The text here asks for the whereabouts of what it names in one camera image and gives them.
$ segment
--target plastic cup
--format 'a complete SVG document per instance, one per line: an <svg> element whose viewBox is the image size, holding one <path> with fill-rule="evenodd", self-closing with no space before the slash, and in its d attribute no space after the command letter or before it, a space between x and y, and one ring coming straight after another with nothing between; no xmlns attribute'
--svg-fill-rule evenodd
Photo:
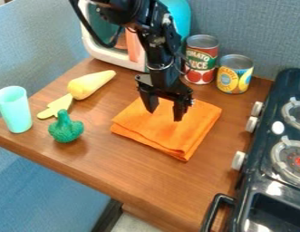
<svg viewBox="0 0 300 232"><path fill-rule="evenodd" d="M0 90L0 112L12 133L28 131L33 125L27 91L23 87L9 86Z"/></svg>

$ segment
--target yellow can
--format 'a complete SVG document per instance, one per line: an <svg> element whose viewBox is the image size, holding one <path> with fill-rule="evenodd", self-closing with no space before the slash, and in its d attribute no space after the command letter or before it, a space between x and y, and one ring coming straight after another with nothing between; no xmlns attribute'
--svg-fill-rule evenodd
<svg viewBox="0 0 300 232"><path fill-rule="evenodd" d="M253 61L244 55L223 56L219 61L218 88L226 93L245 92L251 81L253 70Z"/></svg>

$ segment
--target green broccoli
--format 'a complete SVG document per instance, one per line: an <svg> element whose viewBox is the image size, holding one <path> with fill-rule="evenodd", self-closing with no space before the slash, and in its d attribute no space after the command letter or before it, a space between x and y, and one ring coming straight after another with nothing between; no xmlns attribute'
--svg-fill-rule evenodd
<svg viewBox="0 0 300 232"><path fill-rule="evenodd" d="M68 143L81 136L84 132L84 125L81 121L71 121L66 110L59 110L58 121L48 127L48 132L56 141Z"/></svg>

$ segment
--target stove knob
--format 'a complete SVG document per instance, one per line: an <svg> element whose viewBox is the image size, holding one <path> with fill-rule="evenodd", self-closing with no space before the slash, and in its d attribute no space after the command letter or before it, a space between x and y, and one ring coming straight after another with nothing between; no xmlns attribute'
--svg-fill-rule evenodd
<svg viewBox="0 0 300 232"><path fill-rule="evenodd" d="M257 126L258 118L257 117L249 117L247 121L246 131L253 133L255 127Z"/></svg>
<svg viewBox="0 0 300 232"><path fill-rule="evenodd" d="M274 134L277 134L277 135L283 134L284 130L285 130L285 125L281 121L275 121L272 124L271 131Z"/></svg>
<svg viewBox="0 0 300 232"><path fill-rule="evenodd" d="M251 115L254 117L258 117L260 112L263 109L263 106L264 106L264 103L262 103L260 101L256 101L252 108Z"/></svg>
<svg viewBox="0 0 300 232"><path fill-rule="evenodd" d="M234 170L241 170L245 157L246 153L242 151L237 151L234 159L232 160L231 168Z"/></svg>

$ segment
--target orange cloth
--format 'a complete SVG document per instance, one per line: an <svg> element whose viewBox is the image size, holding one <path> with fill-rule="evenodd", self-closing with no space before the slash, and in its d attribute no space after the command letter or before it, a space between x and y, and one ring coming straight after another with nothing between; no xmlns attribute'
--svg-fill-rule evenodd
<svg viewBox="0 0 300 232"><path fill-rule="evenodd" d="M180 122L173 121L173 102L160 99L151 114L139 98L113 119L111 131L188 161L221 114L221 109L196 100Z"/></svg>

